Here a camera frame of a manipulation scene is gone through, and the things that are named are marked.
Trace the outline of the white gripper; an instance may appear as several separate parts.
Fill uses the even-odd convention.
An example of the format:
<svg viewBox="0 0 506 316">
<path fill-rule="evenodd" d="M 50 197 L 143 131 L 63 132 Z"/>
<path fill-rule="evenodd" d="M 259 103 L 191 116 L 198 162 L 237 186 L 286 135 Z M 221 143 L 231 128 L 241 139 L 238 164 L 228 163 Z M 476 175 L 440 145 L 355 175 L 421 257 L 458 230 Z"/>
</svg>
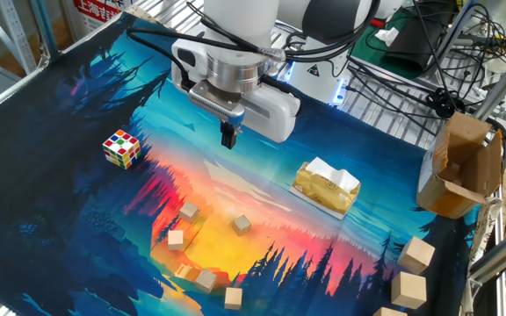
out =
<svg viewBox="0 0 506 316">
<path fill-rule="evenodd" d="M 300 109 L 300 100 L 292 93 L 285 93 L 264 83 L 256 90 L 242 93 L 241 104 L 245 107 L 243 124 L 275 142 L 288 139 Z M 221 122 L 220 133 L 221 145 L 232 149 L 239 127 Z"/>
</svg>

